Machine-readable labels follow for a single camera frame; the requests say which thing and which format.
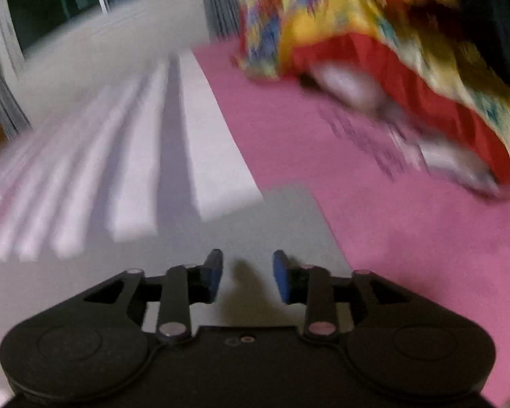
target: red fabric trim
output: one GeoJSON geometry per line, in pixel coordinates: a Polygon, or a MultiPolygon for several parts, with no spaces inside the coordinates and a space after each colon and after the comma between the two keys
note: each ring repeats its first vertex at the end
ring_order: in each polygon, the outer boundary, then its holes
{"type": "Polygon", "coordinates": [[[306,73],[314,63],[325,61],[344,61],[365,70],[403,109],[476,152],[499,182],[510,184],[510,157],[493,130],[472,109],[436,94],[386,45],[363,34],[340,35],[295,48],[291,65],[295,73],[306,73]]]}

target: wall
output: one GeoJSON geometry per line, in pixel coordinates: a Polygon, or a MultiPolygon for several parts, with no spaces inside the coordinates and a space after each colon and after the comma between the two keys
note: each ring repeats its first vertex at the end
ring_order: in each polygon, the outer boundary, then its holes
{"type": "Polygon", "coordinates": [[[110,13],[91,13],[42,42],[17,73],[3,44],[0,58],[12,92],[38,127],[102,85],[207,41],[203,0],[123,0],[110,13]]]}

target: pink mat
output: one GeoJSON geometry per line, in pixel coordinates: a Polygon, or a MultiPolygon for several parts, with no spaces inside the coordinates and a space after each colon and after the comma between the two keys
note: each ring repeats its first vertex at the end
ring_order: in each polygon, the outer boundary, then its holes
{"type": "Polygon", "coordinates": [[[382,127],[293,81],[255,84],[235,42],[196,51],[261,189],[308,185],[353,268],[476,321],[497,360],[484,395],[510,398],[510,201],[486,202],[401,158],[382,127]]]}

